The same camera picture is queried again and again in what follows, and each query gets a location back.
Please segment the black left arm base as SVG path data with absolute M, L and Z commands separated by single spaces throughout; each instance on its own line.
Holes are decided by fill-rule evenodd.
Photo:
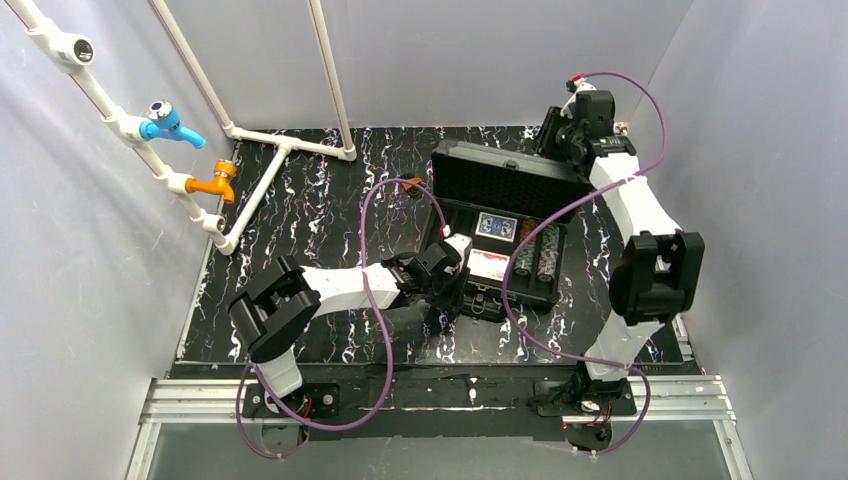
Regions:
M 340 387 L 332 383 L 312 383 L 297 388 L 293 393 L 282 396 L 279 400 L 297 416 L 310 421 L 334 419 L 339 415 Z M 236 426 L 246 447 L 261 458 L 283 460 L 299 451 L 311 440 L 312 428 L 302 423 L 272 424 L 270 429 L 294 429 L 294 446 L 287 451 L 280 447 L 274 450 L 260 444 L 247 432 L 246 426 L 253 420 L 260 423 L 259 438 L 262 439 L 266 420 L 290 420 L 290 416 L 272 399 L 272 394 L 259 382 L 248 384 L 246 379 L 239 381 L 237 398 L 235 400 Z

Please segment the blue yellow poker chip stack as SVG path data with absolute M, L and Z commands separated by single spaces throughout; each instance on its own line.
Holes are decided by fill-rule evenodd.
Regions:
M 540 256 L 553 257 L 559 253 L 560 229 L 556 225 L 548 225 L 541 234 Z

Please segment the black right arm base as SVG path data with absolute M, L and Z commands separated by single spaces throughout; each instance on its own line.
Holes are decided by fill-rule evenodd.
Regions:
M 593 380 L 583 367 L 567 380 L 542 380 L 532 386 L 527 406 L 543 418 L 575 417 L 565 422 L 566 441 L 578 452 L 600 453 L 613 446 L 612 420 L 637 414 L 630 382 Z

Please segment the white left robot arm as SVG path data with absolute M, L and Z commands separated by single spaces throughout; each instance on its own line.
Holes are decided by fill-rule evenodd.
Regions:
M 426 301 L 439 309 L 462 297 L 472 239 L 454 234 L 419 254 L 402 253 L 365 268 L 303 267 L 280 257 L 225 301 L 248 358 L 270 389 L 286 396 L 303 384 L 294 344 L 315 317 L 371 306 L 380 311 Z

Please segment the black foam-lined poker case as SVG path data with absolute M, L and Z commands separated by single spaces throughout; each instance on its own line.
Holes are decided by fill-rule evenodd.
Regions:
M 430 190 L 442 210 L 431 214 L 421 246 L 437 241 L 443 224 L 472 245 L 468 280 L 450 301 L 450 315 L 500 323 L 504 298 L 514 307 L 549 312 L 560 299 L 565 236 L 574 215 L 527 236 L 590 193 L 589 181 L 566 162 L 455 139 L 439 141 L 431 161 Z

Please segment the blue playing card deck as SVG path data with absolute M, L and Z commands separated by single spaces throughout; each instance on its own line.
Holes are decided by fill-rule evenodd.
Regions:
M 475 235 L 512 243 L 515 239 L 517 226 L 518 220 L 516 218 L 480 212 L 475 227 Z

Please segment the blue orange poker chip stack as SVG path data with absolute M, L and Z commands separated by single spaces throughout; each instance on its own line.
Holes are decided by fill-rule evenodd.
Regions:
M 551 283 L 556 277 L 559 254 L 555 250 L 543 250 L 539 254 L 536 278 L 539 282 Z

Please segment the green poker chip stack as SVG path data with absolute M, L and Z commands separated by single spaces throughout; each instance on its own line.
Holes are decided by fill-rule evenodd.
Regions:
M 518 276 L 529 276 L 534 265 L 535 245 L 525 245 L 515 256 L 513 272 Z

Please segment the brown poker chip stack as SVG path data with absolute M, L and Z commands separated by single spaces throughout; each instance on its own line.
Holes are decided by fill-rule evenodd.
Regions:
M 526 247 L 532 247 L 536 244 L 536 238 L 532 232 L 539 225 L 537 219 L 525 219 L 521 223 L 519 244 L 524 244 Z

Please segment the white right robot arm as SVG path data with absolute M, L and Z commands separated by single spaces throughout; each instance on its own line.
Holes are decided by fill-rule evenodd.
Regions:
M 550 108 L 537 154 L 583 175 L 612 213 L 625 243 L 609 279 L 612 311 L 582 361 L 586 377 L 617 382 L 651 339 L 691 308 L 705 251 L 650 189 L 629 138 L 615 130 L 615 99 L 607 90 L 579 87 Z

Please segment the red playing card deck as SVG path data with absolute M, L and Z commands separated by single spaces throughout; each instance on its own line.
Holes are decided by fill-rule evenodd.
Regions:
M 470 250 L 467 265 L 474 276 L 502 282 L 510 257 L 473 248 Z

